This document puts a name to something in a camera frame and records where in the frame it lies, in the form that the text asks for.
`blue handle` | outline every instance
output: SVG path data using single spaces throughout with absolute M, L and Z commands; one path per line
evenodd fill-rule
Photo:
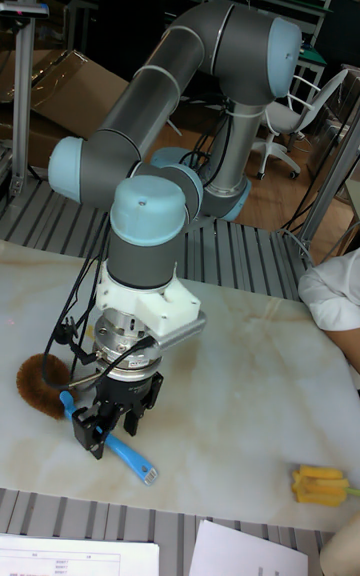
M 76 410 L 73 397 L 69 392 L 61 392 L 60 400 L 64 405 L 64 414 L 69 420 Z M 146 460 L 141 454 L 138 454 L 133 449 L 128 447 L 121 440 L 109 434 L 105 440 L 105 445 L 110 447 L 112 451 L 120 456 L 122 460 L 141 478 L 145 485 L 151 485 L 157 478 L 158 473 L 156 469 Z

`paper sheet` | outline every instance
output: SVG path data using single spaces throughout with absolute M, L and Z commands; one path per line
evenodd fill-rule
M 305 554 L 202 521 L 189 576 L 307 576 L 307 573 Z
M 0 535 L 0 576 L 159 576 L 152 543 Z

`marble table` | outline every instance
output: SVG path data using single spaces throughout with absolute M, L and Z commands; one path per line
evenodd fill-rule
M 330 509 L 299 505 L 290 490 L 300 463 L 341 468 L 360 487 L 360 401 L 342 354 L 300 303 L 186 282 L 207 327 L 164 357 L 158 403 L 137 436 L 114 432 L 157 467 L 151 487 L 109 450 L 96 461 L 68 421 L 24 403 L 17 370 L 44 350 L 80 266 L 0 242 L 0 487 L 323 531 L 356 511 L 355 497 Z M 84 287 L 76 315 L 90 280 Z M 54 353 L 71 360 L 64 347 Z

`person's arm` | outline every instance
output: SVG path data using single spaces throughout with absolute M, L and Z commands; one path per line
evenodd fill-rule
M 360 306 L 355 302 L 359 262 L 356 257 L 334 258 L 308 270 L 300 280 L 299 296 L 317 326 L 360 373 Z M 355 289 L 355 298 L 349 298 L 350 288 Z
M 360 374 L 360 327 L 345 332 L 329 332 L 326 329 L 324 332 L 341 349 L 349 363 Z

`brown brush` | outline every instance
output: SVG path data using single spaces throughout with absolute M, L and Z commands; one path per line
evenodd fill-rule
M 49 387 L 42 379 L 43 354 L 35 354 L 28 358 L 20 367 L 16 376 L 18 392 L 31 407 L 43 412 L 56 420 L 64 417 L 64 405 L 59 395 L 60 390 Z M 49 354 L 46 365 L 47 375 L 52 383 L 66 385 L 70 373 L 65 363 Z M 75 392 L 70 392 L 74 400 Z

